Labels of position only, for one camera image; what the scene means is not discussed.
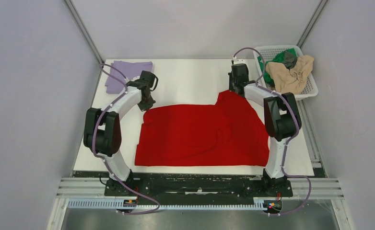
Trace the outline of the left aluminium corner post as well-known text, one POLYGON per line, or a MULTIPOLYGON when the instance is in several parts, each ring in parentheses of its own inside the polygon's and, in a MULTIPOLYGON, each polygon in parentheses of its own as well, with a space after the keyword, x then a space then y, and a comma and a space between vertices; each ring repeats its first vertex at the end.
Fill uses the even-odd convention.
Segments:
POLYGON ((63 0, 66 8, 68 9, 71 17, 73 18, 77 28, 80 30, 84 40, 86 41, 89 49, 91 50, 94 58, 98 63, 103 63, 105 60, 98 51, 97 46, 95 45, 90 33, 88 32, 85 23, 83 22, 79 12, 77 11, 74 2, 72 0, 63 0))

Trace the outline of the right aluminium corner post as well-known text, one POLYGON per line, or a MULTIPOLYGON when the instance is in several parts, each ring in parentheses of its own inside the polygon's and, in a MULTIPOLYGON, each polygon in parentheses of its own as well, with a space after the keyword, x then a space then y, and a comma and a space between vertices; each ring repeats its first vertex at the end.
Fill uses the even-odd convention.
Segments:
POLYGON ((326 5, 328 4, 329 0, 320 0, 318 5, 316 6, 314 12, 312 13, 311 18, 309 19, 308 23, 306 24, 305 29, 303 30, 298 42, 297 46, 302 48, 303 45, 306 43, 308 37, 310 36, 315 24, 317 23, 321 13, 324 11, 326 5))

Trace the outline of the green t shirt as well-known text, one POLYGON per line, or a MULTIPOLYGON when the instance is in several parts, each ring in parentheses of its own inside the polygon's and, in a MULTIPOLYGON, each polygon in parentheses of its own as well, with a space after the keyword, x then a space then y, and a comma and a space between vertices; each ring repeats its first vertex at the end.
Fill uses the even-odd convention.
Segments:
MULTIPOLYGON (((286 49, 286 50, 289 50, 291 53, 297 55, 294 48, 290 48, 290 49, 286 49)), ((262 57, 265 59, 266 64, 268 64, 269 62, 282 63, 284 51, 285 50, 282 50, 281 52, 279 52, 279 50, 273 49, 272 51, 265 51, 265 52, 260 51, 260 53, 261 53, 262 57)), ((262 73, 264 71, 264 63, 263 63, 262 58, 260 56, 258 56, 257 59, 258 59, 260 71, 262 73)), ((268 74, 267 72, 265 72, 265 74, 263 75, 263 79, 264 79, 264 82, 268 86, 273 87, 273 88, 275 87, 274 80, 272 79, 270 74, 268 74)))

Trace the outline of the beige t shirt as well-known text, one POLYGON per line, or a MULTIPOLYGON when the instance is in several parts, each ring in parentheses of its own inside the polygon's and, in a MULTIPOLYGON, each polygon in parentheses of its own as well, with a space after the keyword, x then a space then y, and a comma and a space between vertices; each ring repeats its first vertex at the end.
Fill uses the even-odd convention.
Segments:
POLYGON ((300 56, 291 69, 287 69, 282 63, 269 62, 266 65, 266 72, 274 81, 275 91, 301 94, 306 87, 308 76, 313 70, 314 60, 309 55, 300 56))

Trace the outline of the aluminium corner post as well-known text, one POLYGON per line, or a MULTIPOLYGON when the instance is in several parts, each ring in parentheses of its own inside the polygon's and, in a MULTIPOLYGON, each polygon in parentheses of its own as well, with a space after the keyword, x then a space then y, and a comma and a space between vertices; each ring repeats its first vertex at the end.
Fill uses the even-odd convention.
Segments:
POLYGON ((98 63, 103 63, 105 60, 98 51, 97 46, 95 45, 90 33, 88 32, 85 23, 83 22, 79 12, 77 11, 74 2, 72 0, 63 0, 66 8, 68 9, 71 17, 73 18, 77 28, 80 30, 84 40, 86 41, 89 49, 91 50, 94 58, 98 63))
POLYGON ((305 29, 303 30, 298 42, 297 46, 302 48, 303 45, 306 43, 308 37, 310 36, 315 24, 317 23, 321 13, 324 11, 326 5, 328 4, 329 0, 320 0, 318 5, 316 6, 314 12, 312 13, 311 18, 309 19, 308 23, 306 24, 305 29))

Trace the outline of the grey t shirt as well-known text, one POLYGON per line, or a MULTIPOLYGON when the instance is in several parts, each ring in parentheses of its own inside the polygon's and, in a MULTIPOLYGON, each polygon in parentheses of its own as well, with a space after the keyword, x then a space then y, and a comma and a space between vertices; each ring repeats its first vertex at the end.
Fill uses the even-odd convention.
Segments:
POLYGON ((289 50, 285 50, 283 53, 282 64, 287 69, 292 69, 297 63, 297 55, 291 53, 289 50))

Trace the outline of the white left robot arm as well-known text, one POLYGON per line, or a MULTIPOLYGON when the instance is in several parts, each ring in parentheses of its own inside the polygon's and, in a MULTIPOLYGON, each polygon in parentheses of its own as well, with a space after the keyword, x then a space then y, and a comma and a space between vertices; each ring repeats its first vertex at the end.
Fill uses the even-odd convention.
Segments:
POLYGON ((106 166, 109 177, 117 181, 117 190, 130 195, 135 183, 128 177, 131 169, 125 163, 120 146, 122 142, 120 121, 137 106, 142 112, 152 108, 151 96, 158 84, 158 77, 150 71, 142 71, 136 80, 125 83, 122 93, 105 108, 89 108, 86 112, 83 144, 106 166))

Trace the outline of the red t shirt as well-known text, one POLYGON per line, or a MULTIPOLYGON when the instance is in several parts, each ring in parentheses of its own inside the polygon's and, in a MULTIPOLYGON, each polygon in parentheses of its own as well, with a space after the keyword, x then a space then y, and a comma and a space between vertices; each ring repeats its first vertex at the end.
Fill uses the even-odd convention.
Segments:
POLYGON ((209 105, 177 104, 143 116, 137 166, 265 166, 269 136, 250 103, 223 91, 209 105))

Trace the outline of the folded lilac t shirt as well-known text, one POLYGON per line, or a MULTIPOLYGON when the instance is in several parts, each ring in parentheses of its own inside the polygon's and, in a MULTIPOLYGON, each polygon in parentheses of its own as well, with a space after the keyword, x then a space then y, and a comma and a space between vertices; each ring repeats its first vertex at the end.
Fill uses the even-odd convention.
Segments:
MULTIPOLYGON (((117 79, 126 83, 127 81, 136 80, 140 77, 142 71, 152 71, 152 62, 125 62, 125 61, 113 61, 110 63, 113 68, 110 69, 110 74, 115 76, 117 79)), ((124 85, 116 79, 108 76, 105 82, 107 94, 120 94, 124 91, 124 85)))

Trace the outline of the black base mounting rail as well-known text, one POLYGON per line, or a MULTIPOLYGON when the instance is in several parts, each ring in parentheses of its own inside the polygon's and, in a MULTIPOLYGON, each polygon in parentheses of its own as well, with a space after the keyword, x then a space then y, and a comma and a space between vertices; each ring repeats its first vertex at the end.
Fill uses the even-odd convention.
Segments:
POLYGON ((250 205, 256 198, 311 197, 322 178, 269 179, 249 175, 133 173, 124 183, 103 180, 107 173, 92 173, 103 186, 103 196, 124 197, 128 205, 234 206, 250 205))

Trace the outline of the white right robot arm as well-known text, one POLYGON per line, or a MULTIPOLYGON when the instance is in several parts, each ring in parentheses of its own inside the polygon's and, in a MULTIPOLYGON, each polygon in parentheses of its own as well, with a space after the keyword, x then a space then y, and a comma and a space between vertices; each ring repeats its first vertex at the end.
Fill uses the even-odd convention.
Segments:
POLYGON ((272 196, 285 187, 288 174, 285 160, 290 142, 299 134, 302 125, 293 93, 280 94, 249 80, 245 63, 232 61, 229 88, 236 94, 263 106, 264 125, 270 137, 270 153, 261 178, 261 190, 272 196))

